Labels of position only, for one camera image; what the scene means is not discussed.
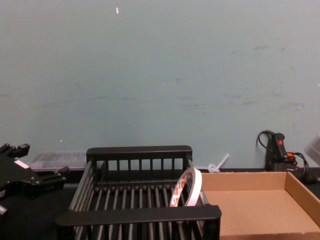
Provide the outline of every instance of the cardboard box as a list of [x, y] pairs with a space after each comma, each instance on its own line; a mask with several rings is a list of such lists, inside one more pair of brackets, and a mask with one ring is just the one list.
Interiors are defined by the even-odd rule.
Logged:
[[320, 200], [291, 173], [203, 173], [221, 240], [320, 240]]

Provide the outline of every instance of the white plastic piece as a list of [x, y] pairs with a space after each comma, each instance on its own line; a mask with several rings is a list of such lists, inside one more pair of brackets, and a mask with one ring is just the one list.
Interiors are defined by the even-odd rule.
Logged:
[[0, 216], [5, 215], [7, 212], [8, 210], [5, 207], [0, 205]]
[[189, 197], [185, 201], [184, 205], [195, 206], [197, 204], [202, 187], [202, 174], [198, 169], [190, 167], [184, 171], [184, 173], [181, 175], [178, 182], [176, 183], [170, 199], [170, 207], [178, 207], [181, 192], [190, 178], [192, 178], [192, 186], [189, 193]]
[[304, 152], [320, 165], [320, 133], [304, 148]]
[[28, 169], [29, 166], [27, 164], [25, 164], [24, 162], [20, 161], [20, 160], [16, 160], [14, 161], [16, 164], [18, 164], [20, 167], [23, 167], [24, 169]]
[[201, 169], [201, 170], [208, 170], [209, 173], [220, 173], [220, 168], [222, 167], [223, 164], [229, 159], [230, 154], [227, 153], [224, 158], [221, 160], [221, 162], [218, 164], [218, 166], [214, 164], [209, 164], [209, 166], [195, 166], [196, 169]]

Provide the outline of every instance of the roll of tape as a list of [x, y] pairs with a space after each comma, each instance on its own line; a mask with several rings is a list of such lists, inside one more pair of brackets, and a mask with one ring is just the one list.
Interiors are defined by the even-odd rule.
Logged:
[[185, 206], [195, 206], [202, 187], [202, 175], [198, 169], [193, 167], [188, 168], [184, 171], [184, 173], [179, 178], [178, 182], [175, 185], [173, 190], [171, 199], [170, 199], [170, 207], [178, 207], [179, 199], [181, 196], [181, 192], [184, 189], [187, 181], [192, 178], [191, 190], [189, 193], [189, 197], [185, 202]]

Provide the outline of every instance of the teal wall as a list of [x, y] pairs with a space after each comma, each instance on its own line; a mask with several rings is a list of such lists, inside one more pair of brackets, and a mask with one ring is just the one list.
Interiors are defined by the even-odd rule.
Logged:
[[0, 143], [40, 152], [190, 145], [260, 168], [258, 132], [320, 130], [313, 0], [2, 0]]

